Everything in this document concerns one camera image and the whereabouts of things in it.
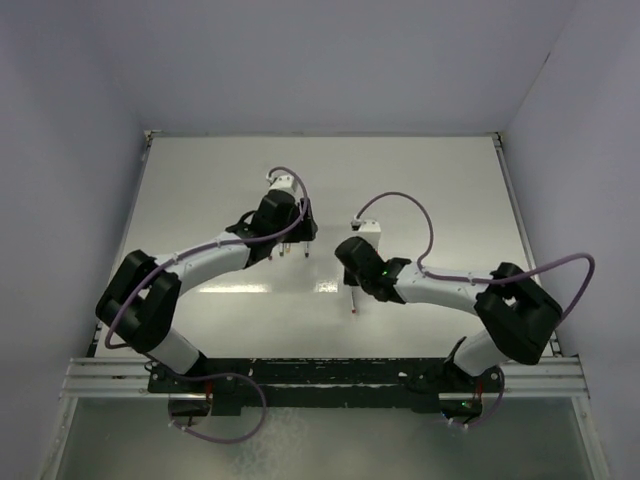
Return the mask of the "silver pen red tip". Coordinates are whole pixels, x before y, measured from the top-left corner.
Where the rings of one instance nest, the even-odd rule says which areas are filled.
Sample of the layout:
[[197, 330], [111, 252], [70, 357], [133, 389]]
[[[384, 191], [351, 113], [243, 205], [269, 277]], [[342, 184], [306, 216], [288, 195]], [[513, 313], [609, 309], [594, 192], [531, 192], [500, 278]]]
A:
[[350, 292], [350, 303], [351, 303], [351, 313], [357, 313], [357, 305], [356, 305], [356, 288], [354, 286], [349, 287]]

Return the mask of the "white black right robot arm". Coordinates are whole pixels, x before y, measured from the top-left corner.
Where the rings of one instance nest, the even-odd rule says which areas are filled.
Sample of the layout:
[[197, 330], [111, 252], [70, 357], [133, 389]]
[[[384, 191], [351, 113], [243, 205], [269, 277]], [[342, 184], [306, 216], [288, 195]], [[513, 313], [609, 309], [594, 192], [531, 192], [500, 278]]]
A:
[[503, 262], [489, 279], [447, 281], [426, 275], [405, 258], [384, 260], [364, 238], [353, 236], [334, 254], [358, 286], [380, 302], [424, 303], [472, 314], [484, 329], [454, 347], [445, 366], [446, 383], [467, 391], [480, 375], [506, 361], [536, 365], [562, 316], [560, 305], [534, 280], [497, 285], [522, 273]]

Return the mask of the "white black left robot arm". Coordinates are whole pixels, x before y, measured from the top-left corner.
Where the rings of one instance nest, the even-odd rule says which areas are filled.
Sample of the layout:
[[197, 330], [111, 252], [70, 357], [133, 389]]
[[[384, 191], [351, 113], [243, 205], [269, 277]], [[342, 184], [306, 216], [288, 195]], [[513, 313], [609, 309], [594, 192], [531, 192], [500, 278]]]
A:
[[172, 327], [180, 296], [226, 273], [267, 259], [278, 244], [311, 242], [317, 234], [311, 202], [271, 190], [257, 209], [245, 213], [210, 243], [174, 257], [127, 254], [95, 313], [124, 345], [165, 365], [184, 392], [202, 387], [207, 357]]

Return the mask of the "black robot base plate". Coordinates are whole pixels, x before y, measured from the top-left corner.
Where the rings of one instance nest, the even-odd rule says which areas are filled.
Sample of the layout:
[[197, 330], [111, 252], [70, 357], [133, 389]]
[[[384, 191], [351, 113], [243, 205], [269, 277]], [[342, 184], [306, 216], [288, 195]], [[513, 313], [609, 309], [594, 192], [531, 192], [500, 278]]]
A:
[[245, 408], [405, 409], [476, 418], [485, 394], [500, 394], [504, 376], [491, 367], [478, 377], [444, 358], [209, 359], [200, 379], [183, 380], [158, 364], [148, 389], [170, 398], [179, 416], [237, 416]]

